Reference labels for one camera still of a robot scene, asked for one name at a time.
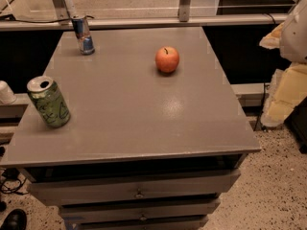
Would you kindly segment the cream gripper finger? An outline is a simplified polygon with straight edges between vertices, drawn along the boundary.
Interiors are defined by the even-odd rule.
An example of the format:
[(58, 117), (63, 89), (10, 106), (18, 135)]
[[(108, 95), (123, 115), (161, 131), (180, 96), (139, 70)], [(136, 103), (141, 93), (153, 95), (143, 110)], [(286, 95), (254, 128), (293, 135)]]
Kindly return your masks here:
[(276, 26), (270, 33), (264, 36), (259, 45), (266, 49), (278, 49), (280, 47), (280, 38), (284, 23)]
[(272, 75), (269, 96), (263, 107), (262, 125), (280, 126), (306, 97), (306, 64), (292, 63), (286, 70), (277, 69)]

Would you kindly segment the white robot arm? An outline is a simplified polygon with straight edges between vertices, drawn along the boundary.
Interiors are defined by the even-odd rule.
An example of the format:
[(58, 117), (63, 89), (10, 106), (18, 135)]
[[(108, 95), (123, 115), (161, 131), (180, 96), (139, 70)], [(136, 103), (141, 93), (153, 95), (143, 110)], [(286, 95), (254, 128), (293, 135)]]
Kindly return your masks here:
[(291, 64), (272, 75), (261, 123), (278, 127), (307, 97), (307, 0), (300, 0), (284, 22), (264, 36), (259, 45), (278, 49)]

